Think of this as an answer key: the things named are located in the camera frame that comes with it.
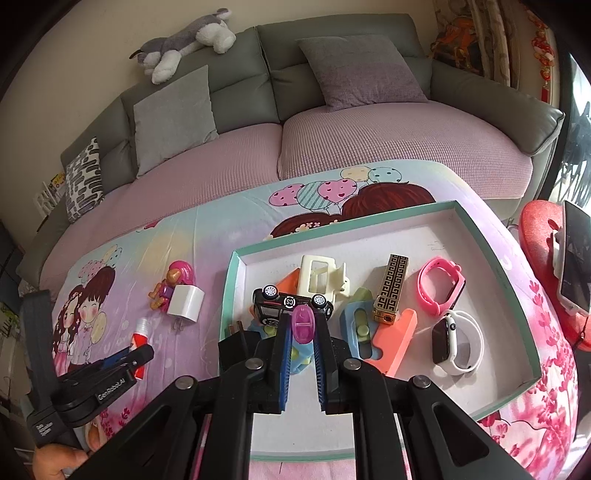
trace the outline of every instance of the purple plastic object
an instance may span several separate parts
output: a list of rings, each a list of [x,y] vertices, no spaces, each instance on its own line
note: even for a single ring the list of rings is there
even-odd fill
[[[314,311],[308,305],[298,305],[291,314],[291,331],[294,339],[301,345],[310,343],[314,339],[316,320]]]

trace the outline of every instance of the pink watch strap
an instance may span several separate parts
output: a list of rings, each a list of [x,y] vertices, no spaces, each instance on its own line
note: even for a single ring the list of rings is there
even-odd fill
[[[453,288],[449,294],[449,298],[443,304],[438,304],[433,300],[423,287],[423,275],[429,273],[433,268],[441,268],[450,276],[453,282]],[[459,265],[456,265],[454,262],[450,262],[443,257],[434,257],[423,265],[417,277],[417,300],[425,312],[436,317],[446,310],[449,310],[452,305],[455,304],[466,283],[466,279],[460,273],[461,271],[462,268]]]

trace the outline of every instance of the watch face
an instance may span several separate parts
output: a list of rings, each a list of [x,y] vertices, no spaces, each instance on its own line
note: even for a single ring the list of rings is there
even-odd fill
[[[447,320],[442,318],[431,331],[433,343],[433,363],[440,364],[449,358],[449,333],[447,331]]]

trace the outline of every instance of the pink plastic piece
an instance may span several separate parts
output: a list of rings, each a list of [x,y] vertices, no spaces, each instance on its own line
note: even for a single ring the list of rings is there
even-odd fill
[[[298,305],[291,314],[291,331],[294,339],[301,345],[314,340],[316,320],[314,312],[308,305]]]
[[[438,304],[433,300],[423,288],[423,277],[427,275],[433,268],[441,268],[444,272],[449,275],[452,280],[453,288],[449,294],[449,298],[442,304]],[[437,317],[446,310],[453,308],[459,294],[464,288],[466,279],[460,273],[462,268],[456,265],[454,262],[450,262],[443,257],[433,257],[426,264],[423,265],[417,276],[417,300],[425,312],[429,315]]]

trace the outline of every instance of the stuffed husky toy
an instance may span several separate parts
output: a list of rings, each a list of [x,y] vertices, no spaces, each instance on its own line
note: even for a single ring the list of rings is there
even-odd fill
[[[138,57],[144,73],[152,76],[153,84],[164,83],[174,75],[178,63],[185,55],[203,46],[213,47],[216,53],[226,53],[234,45],[236,35],[224,22],[231,14],[227,8],[220,8],[212,15],[199,17],[168,38],[148,40],[129,58]]]

